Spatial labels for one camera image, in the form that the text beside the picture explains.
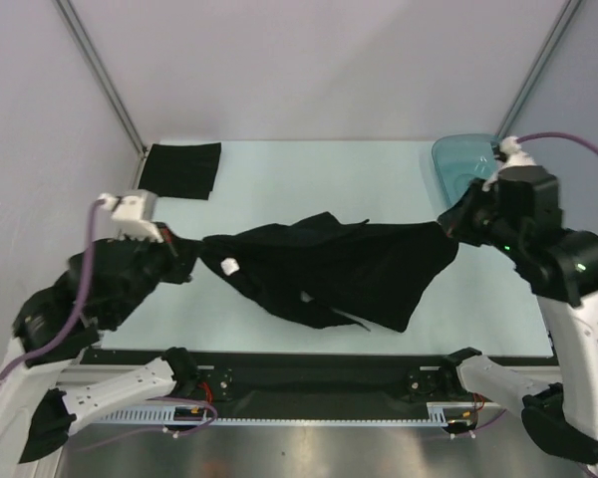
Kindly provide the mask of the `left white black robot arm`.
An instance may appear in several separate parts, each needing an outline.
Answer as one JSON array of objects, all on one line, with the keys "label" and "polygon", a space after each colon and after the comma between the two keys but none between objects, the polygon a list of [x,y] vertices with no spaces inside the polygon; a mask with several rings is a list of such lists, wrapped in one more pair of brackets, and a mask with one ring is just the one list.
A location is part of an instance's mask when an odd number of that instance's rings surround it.
[{"label": "left white black robot arm", "polygon": [[21,307],[0,370],[0,442],[13,418],[27,418],[23,446],[7,448],[10,460],[43,458],[90,421],[134,402],[197,392],[199,370],[183,348],[170,348],[110,384],[82,392],[57,387],[61,372],[102,331],[116,331],[159,284],[190,282],[200,242],[176,236],[163,223],[157,231],[156,242],[89,239],[58,280]]}]

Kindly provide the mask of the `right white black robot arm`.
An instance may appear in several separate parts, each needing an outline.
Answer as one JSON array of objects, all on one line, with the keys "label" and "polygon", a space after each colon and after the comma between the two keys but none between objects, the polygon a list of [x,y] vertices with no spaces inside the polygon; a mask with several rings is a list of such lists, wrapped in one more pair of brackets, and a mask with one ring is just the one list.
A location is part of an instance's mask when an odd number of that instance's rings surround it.
[{"label": "right white black robot arm", "polygon": [[519,417],[543,452],[598,464],[598,235],[564,227],[558,180],[541,166],[473,180],[439,223],[450,238],[513,262],[536,297],[561,376],[532,379],[466,348],[446,357],[442,392],[488,398]]}]

